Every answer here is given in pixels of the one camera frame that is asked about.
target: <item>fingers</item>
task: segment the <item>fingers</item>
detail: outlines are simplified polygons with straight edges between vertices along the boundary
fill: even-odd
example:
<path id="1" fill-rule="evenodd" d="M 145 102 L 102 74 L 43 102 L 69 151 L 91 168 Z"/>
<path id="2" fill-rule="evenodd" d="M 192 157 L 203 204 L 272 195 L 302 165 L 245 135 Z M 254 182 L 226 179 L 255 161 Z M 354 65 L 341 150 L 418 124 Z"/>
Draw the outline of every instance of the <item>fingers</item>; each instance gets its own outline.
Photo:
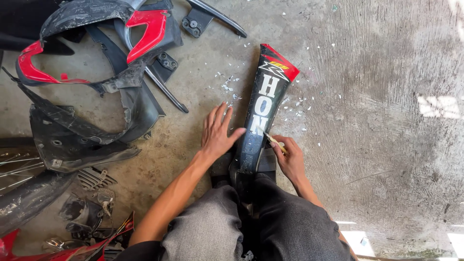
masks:
<path id="1" fill-rule="evenodd" d="M 222 115 L 224 114 L 224 110 L 226 109 L 226 106 L 227 104 L 225 102 L 221 103 L 221 106 L 219 106 L 218 110 L 216 111 L 216 118 L 214 120 L 213 125 L 215 126 L 221 125 Z"/>
<path id="2" fill-rule="evenodd" d="M 287 151 L 289 153 L 292 153 L 292 152 L 295 152 L 295 146 L 293 145 L 293 142 L 291 141 L 292 138 L 290 137 L 284 137 L 284 136 L 281 136 L 281 135 L 274 135 L 272 136 L 275 140 L 277 140 L 278 142 L 283 142 L 285 144 L 285 148 L 287 149 Z"/>
<path id="3" fill-rule="evenodd" d="M 283 160 L 285 160 L 285 157 L 282 154 L 282 150 L 280 149 L 279 144 L 275 142 L 271 142 L 271 147 L 274 150 L 274 153 L 276 154 L 277 160 L 279 162 L 283 162 Z"/>
<path id="4" fill-rule="evenodd" d="M 216 116 L 216 112 L 218 111 L 219 106 L 215 106 L 213 110 L 208 114 L 208 127 L 211 127 L 214 123 L 214 117 Z"/>
<path id="5" fill-rule="evenodd" d="M 238 128 L 236 129 L 232 135 L 229 137 L 229 140 L 231 141 L 231 143 L 233 144 L 235 141 L 238 140 L 238 138 L 240 138 L 240 136 L 242 136 L 244 133 L 246 132 L 246 128 Z"/>
<path id="6" fill-rule="evenodd" d="M 224 120 L 222 121 L 222 127 L 226 129 L 227 127 L 229 127 L 229 122 L 231 121 L 232 113 L 233 113 L 233 108 L 229 107 L 229 109 L 227 109 L 226 115 L 224 116 Z"/>

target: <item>side cover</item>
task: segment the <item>side cover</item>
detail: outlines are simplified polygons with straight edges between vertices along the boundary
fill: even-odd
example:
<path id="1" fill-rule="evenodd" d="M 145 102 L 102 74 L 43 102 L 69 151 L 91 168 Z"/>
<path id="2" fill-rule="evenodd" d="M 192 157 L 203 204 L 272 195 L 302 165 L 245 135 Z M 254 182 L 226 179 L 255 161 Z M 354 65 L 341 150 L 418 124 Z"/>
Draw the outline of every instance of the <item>side cover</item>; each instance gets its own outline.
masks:
<path id="1" fill-rule="evenodd" d="M 272 121 L 299 70 L 268 44 L 261 44 L 258 69 L 237 153 L 229 167 L 231 180 L 243 202 L 249 203 L 249 184 L 258 170 Z"/>

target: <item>right hand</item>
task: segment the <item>right hand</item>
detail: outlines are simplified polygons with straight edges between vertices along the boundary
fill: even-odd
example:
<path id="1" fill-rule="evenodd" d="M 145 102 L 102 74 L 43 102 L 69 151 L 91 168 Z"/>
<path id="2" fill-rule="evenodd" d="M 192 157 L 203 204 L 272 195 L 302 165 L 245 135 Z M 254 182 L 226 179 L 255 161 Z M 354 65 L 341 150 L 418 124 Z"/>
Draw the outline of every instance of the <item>right hand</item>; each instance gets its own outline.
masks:
<path id="1" fill-rule="evenodd" d="M 290 179 L 292 183 L 296 183 L 302 178 L 306 179 L 304 174 L 303 152 L 296 142 L 290 137 L 281 135 L 274 135 L 272 137 L 278 142 L 283 142 L 285 144 L 284 148 L 287 150 L 287 153 L 283 154 L 279 144 L 271 142 L 271 147 L 277 156 L 277 161 L 284 175 Z"/>

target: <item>concrete floor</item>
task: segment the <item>concrete floor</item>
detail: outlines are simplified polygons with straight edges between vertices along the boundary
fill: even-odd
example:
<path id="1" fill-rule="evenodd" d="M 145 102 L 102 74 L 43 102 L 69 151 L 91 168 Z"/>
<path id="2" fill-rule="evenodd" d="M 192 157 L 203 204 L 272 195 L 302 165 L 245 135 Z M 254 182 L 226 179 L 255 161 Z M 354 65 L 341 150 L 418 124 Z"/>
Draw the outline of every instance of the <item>concrete floor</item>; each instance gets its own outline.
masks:
<path id="1" fill-rule="evenodd" d="M 233 93 L 243 99 L 233 101 L 231 127 L 242 126 L 259 44 L 269 43 L 301 70 L 287 92 L 289 108 L 281 106 L 271 133 L 300 145 L 306 175 L 329 213 L 355 223 L 340 225 L 353 245 L 366 237 L 372 250 L 356 247 L 376 256 L 460 256 L 450 237 L 464 237 L 462 1 L 207 2 L 249 37 L 239 38 L 217 21 L 199 39 L 182 33 L 184 46 L 168 51 L 180 67 L 167 86 L 189 114 L 147 80 L 167 116 L 156 123 L 152 139 L 134 142 L 142 149 L 138 156 L 107 166 L 119 182 L 110 187 L 117 194 L 115 224 L 131 210 L 137 220 L 142 217 L 200 148 L 203 117 L 221 101 L 233 101 Z M 189 6 L 180 0 L 174 6 L 180 21 Z M 115 32 L 107 32 L 115 39 Z M 76 55 L 39 56 L 36 64 L 54 76 L 67 72 L 70 78 L 96 81 L 112 74 L 89 37 L 69 45 Z M 3 65 L 11 72 L 17 56 L 5 53 Z M 217 72 L 224 76 L 215 78 Z M 240 80 L 226 93 L 220 86 L 231 75 Z M 0 135 L 30 136 L 30 101 L 4 73 L 0 86 Z M 84 85 L 32 89 L 55 104 L 75 106 L 80 116 L 107 131 L 123 128 L 118 93 L 101 99 Z M 298 98 L 307 99 L 296 107 Z M 303 116 L 295 116 L 298 110 Z M 294 192 L 281 173 L 277 183 Z M 209 187 L 204 177 L 190 202 Z M 58 213 L 65 196 L 23 227 L 17 251 L 38 253 L 51 231 L 63 234 L 59 222 L 38 225 Z"/>

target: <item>gray jeans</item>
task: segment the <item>gray jeans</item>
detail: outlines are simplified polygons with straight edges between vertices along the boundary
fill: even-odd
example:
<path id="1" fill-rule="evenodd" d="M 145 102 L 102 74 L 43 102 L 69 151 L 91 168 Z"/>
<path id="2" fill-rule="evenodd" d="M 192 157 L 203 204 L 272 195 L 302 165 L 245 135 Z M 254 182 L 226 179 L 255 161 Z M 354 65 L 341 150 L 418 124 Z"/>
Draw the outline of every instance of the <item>gray jeans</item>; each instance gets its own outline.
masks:
<path id="1" fill-rule="evenodd" d="M 258 173 L 253 203 L 259 207 L 258 255 L 267 260 L 350 261 L 349 246 L 338 239 L 338 225 L 327 212 L 279 188 Z M 229 186 L 207 191 L 171 221 L 162 260 L 235 261 L 242 254 L 243 234 L 238 196 Z"/>

